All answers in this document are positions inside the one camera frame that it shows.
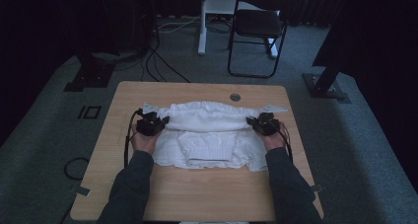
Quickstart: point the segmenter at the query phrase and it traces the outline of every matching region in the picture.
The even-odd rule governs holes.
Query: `white desk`
[[[234,14],[236,0],[202,0],[201,6],[201,26],[200,26],[200,38],[199,38],[199,48],[197,53],[200,55],[205,54],[206,52],[206,14]],[[256,9],[255,7],[244,4],[240,5],[241,9]],[[277,48],[276,45],[273,45],[271,48],[271,56],[277,57]]]

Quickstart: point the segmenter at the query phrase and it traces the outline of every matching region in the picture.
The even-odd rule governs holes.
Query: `white towel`
[[[266,170],[261,139],[246,123],[259,111],[215,102],[192,102],[158,109],[170,117],[157,140],[154,161],[187,169],[240,168]]]

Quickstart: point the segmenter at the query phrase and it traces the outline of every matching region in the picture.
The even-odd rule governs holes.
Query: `metal base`
[[[336,81],[327,90],[318,90],[315,85],[320,74],[302,74],[312,98],[336,99],[340,104],[351,104],[346,93],[343,93]]]
[[[64,92],[83,92],[84,88],[106,88],[115,64],[101,65],[94,77],[86,78],[83,67],[79,69],[73,82],[68,83]]]

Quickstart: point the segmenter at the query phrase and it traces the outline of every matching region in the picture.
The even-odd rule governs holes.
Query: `wooden table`
[[[231,94],[241,100],[233,102]],[[123,169],[123,149],[129,119],[148,103],[170,104],[213,101],[235,107],[289,109],[275,117],[285,122],[292,140],[294,162],[310,185],[314,184],[286,90],[280,86],[121,82],[104,121],[95,151],[77,194],[71,217],[96,220],[105,207],[116,174]],[[314,202],[323,216],[318,197]],[[274,211],[267,172],[240,169],[187,170],[154,166],[151,193],[144,220],[150,221],[273,221]]]

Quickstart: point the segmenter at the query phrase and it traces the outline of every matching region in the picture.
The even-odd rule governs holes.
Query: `black chair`
[[[286,35],[288,20],[294,12],[297,1],[298,0],[237,0],[234,10],[233,26],[231,28],[230,40],[228,44],[228,49],[230,50],[228,57],[228,72],[230,74],[241,77],[270,78],[276,73],[283,41]],[[255,6],[259,10],[239,9],[239,5],[242,2]],[[266,42],[234,40],[235,33],[242,37],[261,37],[264,38]],[[267,49],[267,53],[270,53],[271,47],[275,44],[279,37],[281,38],[280,46],[278,48],[274,69],[271,74],[252,75],[237,73],[231,70],[234,42],[269,44],[268,39],[273,38],[273,42],[268,45]]]

